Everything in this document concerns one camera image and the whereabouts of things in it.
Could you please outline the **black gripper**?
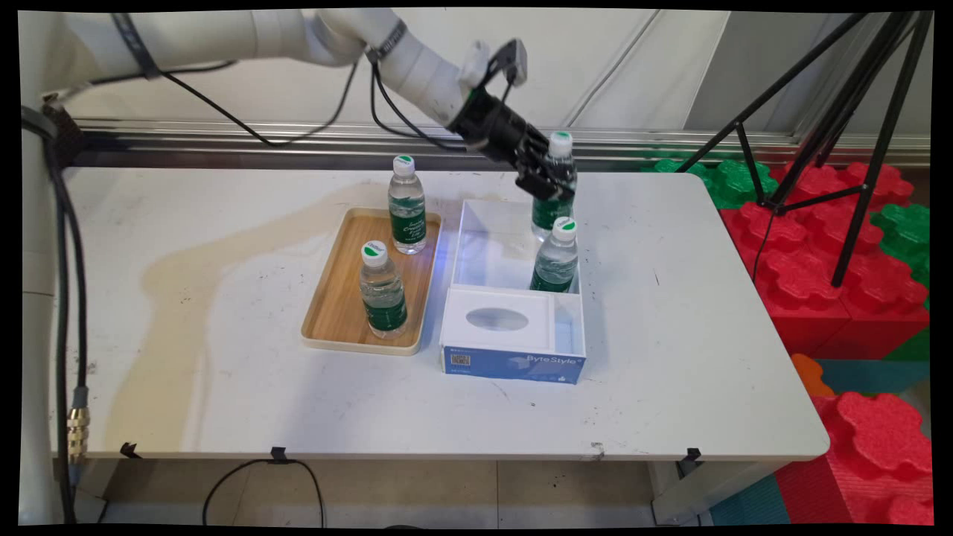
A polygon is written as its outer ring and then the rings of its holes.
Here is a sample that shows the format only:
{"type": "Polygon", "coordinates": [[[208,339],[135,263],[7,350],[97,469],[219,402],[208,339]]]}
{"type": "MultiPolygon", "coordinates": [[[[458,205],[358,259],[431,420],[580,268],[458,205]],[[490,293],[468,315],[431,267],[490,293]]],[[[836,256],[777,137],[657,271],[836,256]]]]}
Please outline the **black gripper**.
{"type": "Polygon", "coordinates": [[[578,177],[573,157],[559,157],[558,180],[553,179],[546,162],[548,138],[487,89],[469,92],[448,129],[487,159],[514,167],[515,184],[537,200],[574,198],[578,177]]]}

